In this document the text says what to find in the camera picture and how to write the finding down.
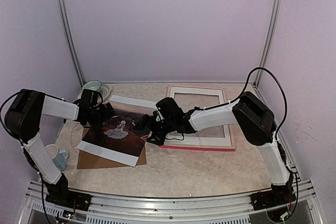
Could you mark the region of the white mat board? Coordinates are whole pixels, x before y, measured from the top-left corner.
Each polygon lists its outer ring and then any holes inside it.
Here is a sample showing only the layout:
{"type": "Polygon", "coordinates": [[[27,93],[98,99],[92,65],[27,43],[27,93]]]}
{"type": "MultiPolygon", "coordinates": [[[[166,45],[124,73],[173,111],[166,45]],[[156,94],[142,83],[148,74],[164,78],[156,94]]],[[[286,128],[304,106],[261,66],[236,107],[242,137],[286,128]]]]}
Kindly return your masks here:
{"type": "MultiPolygon", "coordinates": [[[[207,108],[225,102],[222,89],[169,86],[167,96],[173,98],[184,112],[194,108],[207,108]]],[[[228,125],[216,126],[193,134],[181,135],[173,132],[167,135],[163,148],[196,151],[233,152],[235,141],[228,125]]]]}
{"type": "Polygon", "coordinates": [[[149,129],[135,130],[141,118],[156,110],[155,102],[112,95],[115,115],[98,129],[86,129],[77,146],[78,169],[116,168],[146,164],[149,129]]]}

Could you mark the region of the dark photo with white figure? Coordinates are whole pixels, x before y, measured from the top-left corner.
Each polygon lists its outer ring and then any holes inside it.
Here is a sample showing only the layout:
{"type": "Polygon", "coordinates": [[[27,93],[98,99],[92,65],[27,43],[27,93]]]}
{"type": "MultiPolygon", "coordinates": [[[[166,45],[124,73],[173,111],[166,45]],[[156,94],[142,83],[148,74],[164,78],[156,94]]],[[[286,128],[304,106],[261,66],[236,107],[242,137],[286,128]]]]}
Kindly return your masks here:
{"type": "Polygon", "coordinates": [[[134,106],[114,110],[116,115],[101,127],[90,129],[77,149],[109,160],[124,158],[128,163],[136,163],[148,136],[136,136],[132,129],[149,110],[134,106]]]}

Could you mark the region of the pink wooden picture frame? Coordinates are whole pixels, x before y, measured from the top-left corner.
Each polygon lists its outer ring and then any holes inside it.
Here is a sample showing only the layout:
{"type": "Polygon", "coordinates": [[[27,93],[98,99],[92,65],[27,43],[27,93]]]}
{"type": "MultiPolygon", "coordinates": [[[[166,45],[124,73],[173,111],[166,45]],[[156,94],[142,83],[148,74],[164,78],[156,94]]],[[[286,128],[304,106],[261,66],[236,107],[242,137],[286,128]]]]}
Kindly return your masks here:
{"type": "Polygon", "coordinates": [[[227,106],[223,106],[222,104],[207,108],[200,108],[201,109],[200,111],[199,110],[195,111],[194,114],[191,115],[191,126],[194,126],[198,132],[215,126],[222,126],[222,125],[229,126],[230,124],[236,124],[237,121],[232,113],[232,108],[235,105],[235,103],[231,102],[227,106]]]}

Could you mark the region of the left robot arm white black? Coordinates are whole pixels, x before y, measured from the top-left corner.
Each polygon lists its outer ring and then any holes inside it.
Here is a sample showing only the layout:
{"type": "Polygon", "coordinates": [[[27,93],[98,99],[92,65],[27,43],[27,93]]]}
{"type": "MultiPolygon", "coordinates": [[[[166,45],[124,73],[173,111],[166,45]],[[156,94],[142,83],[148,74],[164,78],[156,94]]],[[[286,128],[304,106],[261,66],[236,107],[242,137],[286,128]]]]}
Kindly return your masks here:
{"type": "Polygon", "coordinates": [[[109,102],[99,103],[99,97],[100,92],[85,89],[80,99],[70,103],[44,92],[22,89],[10,97],[14,101],[1,124],[9,135],[21,143],[28,160],[43,180],[55,185],[62,173],[47,154],[41,139],[41,118],[50,116],[79,122],[84,127],[100,127],[115,115],[115,111],[109,102]]]}

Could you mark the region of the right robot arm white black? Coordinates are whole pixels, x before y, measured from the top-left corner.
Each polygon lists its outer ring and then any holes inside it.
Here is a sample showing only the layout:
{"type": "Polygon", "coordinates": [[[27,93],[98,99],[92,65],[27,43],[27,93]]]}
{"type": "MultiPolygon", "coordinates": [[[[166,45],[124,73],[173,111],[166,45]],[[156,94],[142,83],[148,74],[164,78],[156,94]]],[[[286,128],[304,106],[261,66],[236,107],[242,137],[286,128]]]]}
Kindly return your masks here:
{"type": "Polygon", "coordinates": [[[276,186],[269,192],[273,205],[281,204],[289,196],[286,184],[292,184],[293,174],[287,167],[285,150],[277,140],[277,126],[273,112],[254,94],[247,91],[239,98],[210,108],[195,107],[184,112],[173,98],[164,98],[156,105],[152,115],[144,115],[135,130],[149,129],[149,142],[162,146],[171,132],[192,134],[204,129],[238,124],[245,139],[256,146],[276,186]]]}

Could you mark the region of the green ceramic bowl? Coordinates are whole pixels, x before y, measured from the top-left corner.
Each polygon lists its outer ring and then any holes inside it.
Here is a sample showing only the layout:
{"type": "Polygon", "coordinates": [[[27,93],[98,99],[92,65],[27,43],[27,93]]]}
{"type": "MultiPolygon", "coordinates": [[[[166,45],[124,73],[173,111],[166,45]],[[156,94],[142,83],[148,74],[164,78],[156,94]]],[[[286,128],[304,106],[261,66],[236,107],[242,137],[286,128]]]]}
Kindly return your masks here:
{"type": "Polygon", "coordinates": [[[97,91],[97,92],[99,92],[101,94],[101,86],[102,86],[102,83],[100,81],[98,81],[98,80],[91,80],[91,81],[85,83],[82,86],[81,94],[83,93],[83,91],[85,89],[97,91]]]}

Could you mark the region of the white and blue mug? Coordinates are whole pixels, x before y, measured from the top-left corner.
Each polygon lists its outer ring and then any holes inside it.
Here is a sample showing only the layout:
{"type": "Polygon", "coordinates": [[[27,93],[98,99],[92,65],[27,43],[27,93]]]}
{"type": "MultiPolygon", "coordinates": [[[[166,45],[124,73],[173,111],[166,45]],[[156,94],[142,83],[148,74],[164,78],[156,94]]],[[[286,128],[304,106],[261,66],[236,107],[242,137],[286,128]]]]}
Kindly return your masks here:
{"type": "Polygon", "coordinates": [[[49,144],[45,147],[49,157],[52,159],[56,167],[64,172],[67,168],[70,159],[70,152],[68,150],[60,150],[55,144],[49,144]]]}

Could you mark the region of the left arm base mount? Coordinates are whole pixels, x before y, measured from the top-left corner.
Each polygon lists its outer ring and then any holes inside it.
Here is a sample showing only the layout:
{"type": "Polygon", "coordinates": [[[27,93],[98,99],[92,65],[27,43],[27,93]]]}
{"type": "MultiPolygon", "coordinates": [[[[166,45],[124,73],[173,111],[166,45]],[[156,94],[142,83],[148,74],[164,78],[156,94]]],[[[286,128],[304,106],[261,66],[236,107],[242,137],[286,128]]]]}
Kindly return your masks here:
{"type": "Polygon", "coordinates": [[[47,188],[46,201],[73,210],[88,211],[92,196],[90,194],[69,190],[68,179],[63,173],[56,184],[44,182],[47,188]]]}

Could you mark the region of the aluminium front rail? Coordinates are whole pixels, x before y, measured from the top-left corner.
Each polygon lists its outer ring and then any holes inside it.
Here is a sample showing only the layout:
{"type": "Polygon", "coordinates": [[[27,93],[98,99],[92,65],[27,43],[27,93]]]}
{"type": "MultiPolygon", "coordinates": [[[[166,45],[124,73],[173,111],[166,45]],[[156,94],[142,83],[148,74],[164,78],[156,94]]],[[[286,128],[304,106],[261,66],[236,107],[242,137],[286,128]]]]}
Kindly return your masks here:
{"type": "Polygon", "coordinates": [[[31,181],[18,223],[269,223],[271,209],[254,210],[251,192],[182,198],[132,197],[89,191],[87,211],[63,217],[67,208],[41,200],[41,183],[31,181]]]}

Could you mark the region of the left aluminium corner post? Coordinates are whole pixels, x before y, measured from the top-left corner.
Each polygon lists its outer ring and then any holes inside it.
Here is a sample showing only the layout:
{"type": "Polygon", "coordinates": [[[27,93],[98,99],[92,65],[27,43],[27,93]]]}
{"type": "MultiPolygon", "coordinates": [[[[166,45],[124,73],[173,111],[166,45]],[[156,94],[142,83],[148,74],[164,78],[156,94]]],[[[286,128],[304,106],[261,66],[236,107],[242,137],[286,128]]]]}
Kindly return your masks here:
{"type": "Polygon", "coordinates": [[[74,39],[73,39],[72,32],[71,32],[70,22],[69,22],[67,8],[66,8],[66,1],[57,0],[57,3],[58,3],[60,18],[61,18],[65,38],[66,38],[68,49],[70,52],[71,61],[72,61],[78,82],[80,86],[82,87],[85,83],[85,78],[82,72],[82,68],[81,68],[80,61],[79,61],[79,58],[76,52],[75,43],[74,43],[74,39]]]}

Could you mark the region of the aluminium corner post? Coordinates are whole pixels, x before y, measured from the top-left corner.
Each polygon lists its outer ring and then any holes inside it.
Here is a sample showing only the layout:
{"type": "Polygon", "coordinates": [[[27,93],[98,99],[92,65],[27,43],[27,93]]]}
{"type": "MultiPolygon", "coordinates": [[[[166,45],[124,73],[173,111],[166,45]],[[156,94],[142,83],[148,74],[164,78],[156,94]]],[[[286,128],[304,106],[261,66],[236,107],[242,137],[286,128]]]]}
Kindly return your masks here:
{"type": "Polygon", "coordinates": [[[276,30],[276,24],[277,24],[278,14],[280,10],[280,4],[281,4],[281,0],[272,0],[272,7],[271,7],[271,12],[270,12],[270,19],[268,22],[268,28],[266,32],[266,39],[264,42],[261,59],[260,59],[259,66],[258,66],[261,68],[265,68],[267,64],[267,60],[268,60],[269,53],[271,50],[272,40],[274,38],[274,33],[276,30]]]}
{"type": "Polygon", "coordinates": [[[72,61],[78,82],[80,86],[82,87],[85,83],[85,78],[82,72],[82,68],[81,68],[80,61],[79,61],[79,58],[76,52],[75,43],[74,43],[74,39],[73,39],[72,32],[71,32],[70,22],[69,22],[67,8],[66,8],[66,1],[57,0],[57,3],[58,3],[60,18],[61,18],[65,38],[66,38],[68,49],[70,52],[71,61],[72,61]]]}

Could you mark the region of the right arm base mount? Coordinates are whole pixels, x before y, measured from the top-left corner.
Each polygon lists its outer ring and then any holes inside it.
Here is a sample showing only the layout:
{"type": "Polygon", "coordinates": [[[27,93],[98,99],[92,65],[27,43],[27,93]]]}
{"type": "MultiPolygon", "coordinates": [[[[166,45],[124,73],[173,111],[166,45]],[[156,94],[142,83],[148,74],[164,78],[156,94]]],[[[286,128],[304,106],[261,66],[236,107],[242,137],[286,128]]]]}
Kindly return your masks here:
{"type": "Polygon", "coordinates": [[[290,176],[285,185],[271,184],[271,190],[259,191],[251,194],[251,203],[254,210],[272,208],[295,201],[297,199],[292,186],[293,177],[290,176]]]}

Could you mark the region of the right aluminium corner post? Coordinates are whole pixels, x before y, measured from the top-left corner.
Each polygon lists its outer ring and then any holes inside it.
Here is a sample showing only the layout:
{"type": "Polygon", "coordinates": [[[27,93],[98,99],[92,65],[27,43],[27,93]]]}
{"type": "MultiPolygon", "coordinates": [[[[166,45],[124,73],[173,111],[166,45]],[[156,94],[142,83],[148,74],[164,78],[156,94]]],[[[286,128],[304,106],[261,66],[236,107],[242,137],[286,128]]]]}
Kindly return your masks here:
{"type": "Polygon", "coordinates": [[[265,68],[267,64],[267,60],[268,60],[269,53],[271,50],[272,40],[274,38],[274,33],[276,30],[276,24],[277,24],[278,14],[280,10],[280,4],[281,4],[281,0],[272,0],[272,7],[271,7],[271,12],[270,12],[270,19],[268,22],[268,28],[266,32],[266,39],[264,42],[261,59],[260,59],[259,66],[258,66],[261,68],[265,68]]]}

